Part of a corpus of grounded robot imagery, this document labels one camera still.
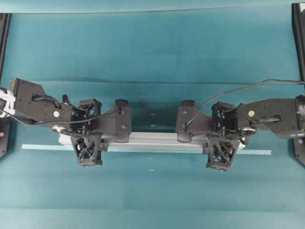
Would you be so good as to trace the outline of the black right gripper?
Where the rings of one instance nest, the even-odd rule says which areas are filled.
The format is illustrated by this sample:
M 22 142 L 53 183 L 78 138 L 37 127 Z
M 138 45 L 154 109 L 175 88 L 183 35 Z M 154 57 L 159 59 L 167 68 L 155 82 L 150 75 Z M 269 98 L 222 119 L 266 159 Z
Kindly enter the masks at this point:
M 237 108 L 233 104 L 217 102 L 212 106 L 212 128 L 203 145 L 203 154 L 208 155 L 206 168 L 227 171 L 231 168 L 240 145 L 238 140 L 224 137 L 240 137 L 237 128 Z

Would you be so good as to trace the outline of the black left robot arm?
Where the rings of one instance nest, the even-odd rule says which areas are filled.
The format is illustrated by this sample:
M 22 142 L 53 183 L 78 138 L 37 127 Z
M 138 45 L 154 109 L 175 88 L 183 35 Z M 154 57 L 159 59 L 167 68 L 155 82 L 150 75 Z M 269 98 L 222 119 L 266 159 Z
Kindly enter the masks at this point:
M 78 106 L 64 95 L 59 102 L 48 96 L 39 84 L 14 79 L 9 89 L 0 91 L 0 115 L 11 117 L 26 125 L 45 126 L 71 138 L 78 163 L 88 167 L 102 164 L 102 151 L 109 141 L 127 144 L 132 133 L 132 110 L 127 100 L 118 99 L 115 106 L 102 113 L 96 99 L 82 100 Z M 203 153 L 208 155 L 207 167 L 227 170 L 231 167 L 240 137 L 227 135 L 218 116 L 222 108 L 216 106 L 213 116 L 199 111 L 193 101 L 184 101 L 177 117 L 177 141 L 189 143 L 197 135 L 204 136 Z

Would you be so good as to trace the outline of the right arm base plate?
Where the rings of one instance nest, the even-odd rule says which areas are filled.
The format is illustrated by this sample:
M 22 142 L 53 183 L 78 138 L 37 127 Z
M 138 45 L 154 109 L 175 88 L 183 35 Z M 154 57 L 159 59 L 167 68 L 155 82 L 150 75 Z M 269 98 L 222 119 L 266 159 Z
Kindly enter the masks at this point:
M 293 139 L 294 144 L 294 157 L 295 159 L 305 166 L 305 138 L 294 138 Z

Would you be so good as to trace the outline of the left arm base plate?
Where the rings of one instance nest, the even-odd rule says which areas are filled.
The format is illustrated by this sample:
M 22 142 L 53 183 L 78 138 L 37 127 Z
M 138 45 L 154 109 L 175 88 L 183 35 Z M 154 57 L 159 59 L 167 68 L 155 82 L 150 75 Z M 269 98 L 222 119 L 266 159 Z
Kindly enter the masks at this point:
M 9 118 L 0 119 L 0 158 L 3 158 L 8 150 L 11 120 Z

